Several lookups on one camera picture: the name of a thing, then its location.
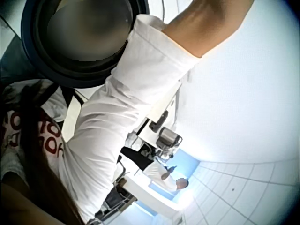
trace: white long sleeve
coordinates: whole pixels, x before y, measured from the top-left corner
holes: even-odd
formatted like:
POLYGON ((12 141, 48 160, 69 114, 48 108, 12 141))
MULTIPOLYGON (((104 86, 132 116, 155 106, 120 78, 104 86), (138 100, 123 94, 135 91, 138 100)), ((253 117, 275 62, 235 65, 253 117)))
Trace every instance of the white long sleeve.
POLYGON ((113 187, 128 132, 199 61, 162 33, 164 26, 156 17, 137 17, 122 58, 83 105, 75 135, 60 158, 60 178, 85 221, 94 217, 113 187))

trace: black circular object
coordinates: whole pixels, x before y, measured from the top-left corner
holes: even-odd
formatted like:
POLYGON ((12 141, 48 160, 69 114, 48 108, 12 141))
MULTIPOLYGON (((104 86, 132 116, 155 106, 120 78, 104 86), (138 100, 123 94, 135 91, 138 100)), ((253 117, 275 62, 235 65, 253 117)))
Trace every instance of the black circular object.
MULTIPOLYGON (((131 28, 138 14, 148 14, 147 0, 127 1, 126 11, 131 12, 131 28)), ((60 0, 29 0, 22 15, 21 35, 25 52, 33 64, 46 78, 66 87, 89 88, 104 84, 111 70, 119 62, 125 46, 112 56, 97 61, 72 60, 55 48, 47 36, 47 26, 55 14, 60 0)))

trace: person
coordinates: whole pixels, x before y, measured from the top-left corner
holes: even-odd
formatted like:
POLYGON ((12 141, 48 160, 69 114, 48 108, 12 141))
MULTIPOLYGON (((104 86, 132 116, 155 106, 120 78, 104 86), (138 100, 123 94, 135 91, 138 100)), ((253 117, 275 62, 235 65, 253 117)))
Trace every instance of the person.
POLYGON ((68 142, 57 126, 66 111, 60 87, 46 79, 21 81, 25 76, 6 86, 1 220, 82 225, 93 218, 113 187, 127 134, 205 53, 240 27, 252 3, 194 0, 168 25, 138 15, 117 67, 82 106, 68 142))
POLYGON ((176 191, 188 186, 187 179, 179 178, 178 180, 174 180, 170 176, 177 166, 167 168, 158 161, 151 160, 128 147, 123 147, 121 153, 131 159, 151 180, 168 191, 176 191))

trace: white t-shirt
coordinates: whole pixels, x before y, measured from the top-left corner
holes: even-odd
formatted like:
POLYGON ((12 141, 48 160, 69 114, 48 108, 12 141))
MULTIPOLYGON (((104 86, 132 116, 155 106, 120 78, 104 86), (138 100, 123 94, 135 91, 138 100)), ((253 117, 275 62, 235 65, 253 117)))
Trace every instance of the white t-shirt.
POLYGON ((168 171, 159 162, 154 161, 143 172, 151 180, 153 180, 159 186, 162 186, 164 189, 166 189, 168 191, 176 191, 177 190, 176 181, 173 179, 173 177, 171 175, 169 175, 165 180, 161 179, 161 176, 168 171))
MULTIPOLYGON (((82 106, 74 136, 64 142, 55 158, 57 168, 53 170, 85 222, 94 218, 113 188, 116 162, 127 134, 199 62, 162 33, 164 27, 157 17, 137 16, 117 67, 82 106)), ((49 103, 50 109, 55 106, 56 101, 49 103)), ((51 110, 44 110, 53 116, 51 110)))

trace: tiled wall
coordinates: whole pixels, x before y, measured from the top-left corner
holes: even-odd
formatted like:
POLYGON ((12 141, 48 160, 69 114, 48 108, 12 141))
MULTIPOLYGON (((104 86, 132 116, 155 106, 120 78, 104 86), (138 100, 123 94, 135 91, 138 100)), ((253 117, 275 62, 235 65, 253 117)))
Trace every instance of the tiled wall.
POLYGON ((265 164, 201 162, 189 187, 174 199, 180 205, 189 201, 188 206, 172 219, 158 215, 152 224, 275 225, 295 200, 298 184, 298 159, 265 164))

